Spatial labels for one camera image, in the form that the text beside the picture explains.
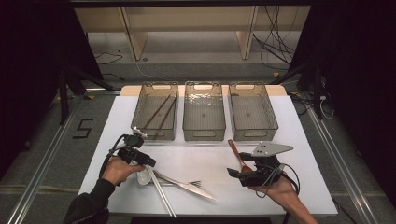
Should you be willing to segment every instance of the utensil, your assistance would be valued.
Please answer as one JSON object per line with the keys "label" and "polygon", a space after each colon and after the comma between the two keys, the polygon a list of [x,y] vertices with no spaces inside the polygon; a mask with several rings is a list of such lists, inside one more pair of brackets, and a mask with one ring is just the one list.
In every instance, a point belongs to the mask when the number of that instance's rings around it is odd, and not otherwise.
{"label": "utensil", "polygon": [[[161,185],[161,187],[174,187],[176,186],[175,184],[168,182],[168,181],[158,181]],[[196,181],[191,181],[189,182],[189,184],[192,184],[198,188],[201,187],[201,181],[196,180]],[[154,185],[154,182],[152,182],[152,180],[150,182],[148,182],[148,185]]]}
{"label": "utensil", "polygon": [[233,143],[233,139],[229,139],[228,140],[228,145],[230,145],[231,149],[233,150],[233,153],[235,154],[235,156],[238,158],[238,160],[241,162],[241,173],[244,172],[252,172],[253,170],[248,167],[244,161],[242,161],[241,156],[239,155],[238,149],[236,149],[235,144]]}
{"label": "utensil", "polygon": [[154,135],[154,138],[153,138],[154,140],[157,138],[158,134],[160,133],[160,129],[163,127],[163,124],[165,123],[166,119],[168,118],[169,112],[171,112],[172,107],[174,106],[175,102],[176,102],[176,97],[173,100],[171,106],[169,106],[168,110],[166,111],[165,116],[163,116],[163,120],[161,121],[160,127],[158,127],[158,131]]}
{"label": "utensil", "polygon": [[166,101],[168,101],[169,97],[171,97],[170,94],[168,95],[168,97],[166,97],[165,101],[163,101],[163,103],[160,105],[160,107],[158,107],[158,109],[154,112],[154,114],[152,114],[152,116],[148,119],[148,122],[145,124],[145,126],[143,126],[144,129],[146,129],[149,126],[149,124],[154,119],[154,117],[158,114],[158,112],[160,112],[161,108],[163,108],[163,105],[166,103]]}
{"label": "utensil", "polygon": [[151,175],[152,181],[154,182],[155,188],[157,189],[158,193],[160,193],[161,198],[163,199],[163,203],[165,204],[166,209],[169,212],[170,216],[176,217],[176,214],[174,210],[172,209],[172,205],[168,202],[168,199],[166,198],[165,193],[163,192],[163,189],[160,186],[160,183],[158,182],[157,177],[155,174],[152,172],[151,167],[146,166],[146,169],[148,170],[149,174]]}
{"label": "utensil", "polygon": [[168,182],[171,182],[171,183],[173,183],[173,184],[176,184],[176,185],[180,186],[180,187],[183,188],[183,189],[189,190],[189,191],[191,191],[191,192],[193,192],[193,193],[199,194],[199,195],[204,196],[204,197],[206,197],[206,198],[208,198],[208,199],[214,200],[213,197],[212,197],[210,194],[208,194],[207,192],[205,192],[205,191],[202,190],[202,189],[199,189],[198,187],[194,186],[193,184],[178,182],[178,181],[176,181],[176,180],[174,180],[174,179],[172,179],[172,178],[169,178],[169,177],[166,176],[166,175],[161,174],[160,172],[158,172],[158,171],[156,171],[156,170],[153,170],[153,172],[154,172],[154,174],[155,174],[156,176],[158,176],[159,178],[161,178],[161,179],[163,179],[163,180],[166,180],[166,181],[168,181]]}
{"label": "utensil", "polygon": [[140,185],[147,185],[151,181],[151,175],[147,170],[147,166],[146,169],[137,172],[136,175],[137,175],[137,183],[139,183]]}

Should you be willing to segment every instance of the hand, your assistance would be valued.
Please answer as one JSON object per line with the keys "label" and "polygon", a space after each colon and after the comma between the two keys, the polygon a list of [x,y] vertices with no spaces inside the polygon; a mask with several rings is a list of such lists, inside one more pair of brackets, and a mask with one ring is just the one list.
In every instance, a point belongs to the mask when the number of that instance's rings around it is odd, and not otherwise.
{"label": "hand", "polygon": [[290,213],[299,224],[317,224],[308,209],[298,198],[296,191],[288,179],[281,176],[277,182],[270,186],[249,187],[250,189],[262,192],[270,197]]}
{"label": "hand", "polygon": [[270,186],[249,187],[250,189],[262,192],[269,196],[274,202],[287,208],[292,201],[300,201],[297,193],[288,179],[281,176],[277,182]]}
{"label": "hand", "polygon": [[145,167],[142,165],[129,165],[120,157],[112,157],[108,161],[102,178],[117,186],[120,182],[124,182],[129,175],[144,169]]}

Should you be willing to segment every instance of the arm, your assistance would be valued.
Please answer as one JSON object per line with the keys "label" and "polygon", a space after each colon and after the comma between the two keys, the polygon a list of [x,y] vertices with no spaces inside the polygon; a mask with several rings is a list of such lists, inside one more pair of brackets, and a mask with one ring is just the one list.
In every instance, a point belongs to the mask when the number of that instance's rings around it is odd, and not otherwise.
{"label": "arm", "polygon": [[268,195],[274,202],[282,206],[286,212],[290,213],[299,224],[318,223],[300,201],[293,186],[285,177],[281,176],[277,182],[268,187],[249,188]]}
{"label": "arm", "polygon": [[113,157],[107,164],[102,178],[96,181],[91,193],[82,193],[70,203],[64,223],[89,220],[88,223],[106,223],[108,220],[107,202],[120,182],[134,172],[144,170],[144,166],[128,165],[119,157]]}

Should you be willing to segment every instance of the knife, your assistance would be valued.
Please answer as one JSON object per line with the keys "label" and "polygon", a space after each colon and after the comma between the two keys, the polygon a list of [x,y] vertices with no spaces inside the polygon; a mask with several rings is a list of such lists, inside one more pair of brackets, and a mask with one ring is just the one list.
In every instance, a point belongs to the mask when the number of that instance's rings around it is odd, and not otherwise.
{"label": "knife", "polygon": [[189,191],[191,191],[193,193],[199,194],[199,195],[204,196],[204,197],[206,197],[208,199],[214,200],[213,197],[210,194],[208,194],[206,191],[204,191],[202,189],[199,189],[198,187],[194,186],[193,184],[190,184],[190,183],[186,184],[186,183],[178,182],[178,181],[176,181],[176,180],[174,180],[172,178],[169,178],[166,175],[161,174],[160,172],[158,172],[156,170],[153,170],[153,172],[154,172],[155,175],[157,175],[159,178],[161,178],[163,180],[166,180],[168,182],[176,184],[176,185],[180,186],[183,189],[189,190]]}

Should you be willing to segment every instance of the clear plastic bin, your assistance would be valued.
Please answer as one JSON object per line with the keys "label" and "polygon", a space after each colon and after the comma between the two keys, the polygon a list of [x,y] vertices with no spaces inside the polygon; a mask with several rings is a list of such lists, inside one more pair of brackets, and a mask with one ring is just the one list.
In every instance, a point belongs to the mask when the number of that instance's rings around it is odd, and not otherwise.
{"label": "clear plastic bin", "polygon": [[177,82],[143,83],[131,128],[146,133],[147,140],[175,140],[177,101]]}
{"label": "clear plastic bin", "polygon": [[224,104],[219,82],[186,82],[183,133],[186,141],[224,139]]}
{"label": "clear plastic bin", "polygon": [[264,83],[231,83],[228,99],[233,140],[273,140],[278,126]]}

